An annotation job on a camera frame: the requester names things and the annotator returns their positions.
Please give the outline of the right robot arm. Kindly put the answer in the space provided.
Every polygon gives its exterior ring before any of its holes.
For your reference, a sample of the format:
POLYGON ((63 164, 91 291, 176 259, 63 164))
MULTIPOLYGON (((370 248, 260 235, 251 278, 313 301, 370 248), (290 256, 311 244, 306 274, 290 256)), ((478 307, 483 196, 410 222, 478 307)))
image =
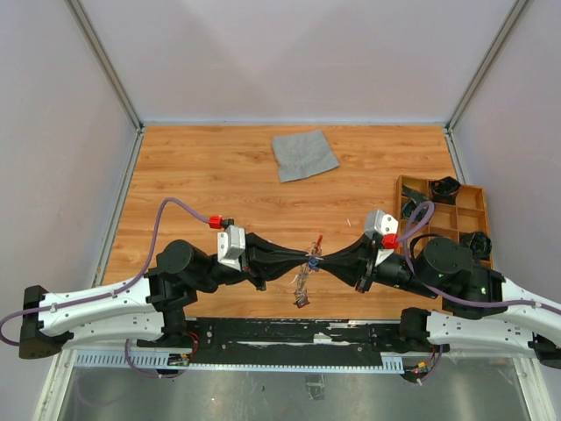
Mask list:
POLYGON ((531 353, 546 367, 560 367, 560 306, 481 265, 452 239, 424 235, 362 237, 317 263, 358 292, 375 283, 440 298, 442 309, 401 312, 397 339, 404 351, 480 346, 531 353), (401 253, 394 245, 401 242, 401 253))

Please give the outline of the blue key tag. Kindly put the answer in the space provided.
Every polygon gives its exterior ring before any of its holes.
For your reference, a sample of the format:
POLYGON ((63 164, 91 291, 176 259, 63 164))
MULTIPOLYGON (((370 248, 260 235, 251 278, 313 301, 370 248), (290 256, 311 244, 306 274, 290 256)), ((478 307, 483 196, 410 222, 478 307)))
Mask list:
POLYGON ((316 270, 316 266, 317 266, 317 258, 310 256, 309 260, 308 260, 308 267, 310 270, 316 270))

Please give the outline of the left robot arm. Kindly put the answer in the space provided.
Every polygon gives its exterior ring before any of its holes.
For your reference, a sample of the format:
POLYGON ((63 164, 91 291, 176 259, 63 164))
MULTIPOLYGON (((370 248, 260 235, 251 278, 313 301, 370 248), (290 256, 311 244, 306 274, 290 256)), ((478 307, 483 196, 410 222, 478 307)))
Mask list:
POLYGON ((18 356, 36 360, 65 348, 103 341, 180 347, 191 337, 184 310, 199 293, 248 281, 258 290, 306 262, 307 253, 277 246, 252 233, 238 239, 218 235, 218 251, 207 254, 186 240, 169 243, 154 268, 95 289, 50 293, 25 290, 18 356))

